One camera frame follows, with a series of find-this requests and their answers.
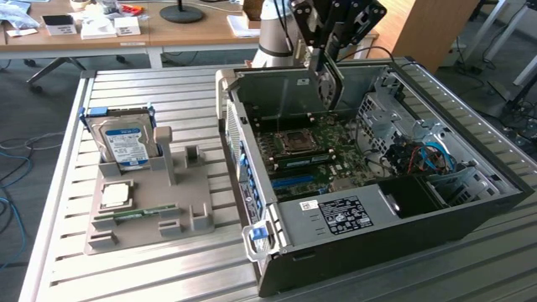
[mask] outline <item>power supply label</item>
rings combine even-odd
[[[373,222],[357,196],[318,203],[332,234],[338,235],[370,227]]]

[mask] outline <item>white label sticker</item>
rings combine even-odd
[[[296,81],[297,86],[309,85],[309,79],[298,79]]]
[[[317,200],[302,201],[300,207],[302,208],[302,211],[318,209]]]
[[[121,46],[144,46],[145,42],[122,42],[120,43]]]
[[[138,128],[108,130],[105,134],[116,161],[121,165],[140,165],[148,161],[145,145],[140,143]]]

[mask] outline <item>metal table surface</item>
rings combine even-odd
[[[233,67],[102,71],[80,80],[20,301],[522,301],[537,296],[534,194],[461,241],[274,297],[257,297],[216,127],[214,72]],[[535,187],[535,162],[418,66],[405,70]],[[430,114],[417,99],[405,101],[422,118]],[[146,102],[158,125],[173,129],[172,148],[196,143],[206,153],[216,232],[85,256],[98,153],[77,109]]]

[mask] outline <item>chair leg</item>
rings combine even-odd
[[[52,70],[58,68],[61,64],[66,62],[66,58],[56,58],[53,61],[36,73],[29,80],[26,80],[26,83],[30,85],[33,84],[38,79],[41,79]]]
[[[76,68],[78,68],[81,71],[85,70],[82,64],[80,64],[78,60],[76,60],[74,58],[66,58],[66,60],[69,61],[70,64],[73,64],[76,66]]]

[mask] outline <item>green circuit board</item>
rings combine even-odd
[[[360,187],[382,176],[369,169],[350,137],[348,121],[334,114],[318,116],[309,128],[258,133],[257,145],[280,201]],[[274,165],[277,157],[282,159]],[[293,166],[282,167],[289,162]],[[298,179],[305,181],[277,185]]]

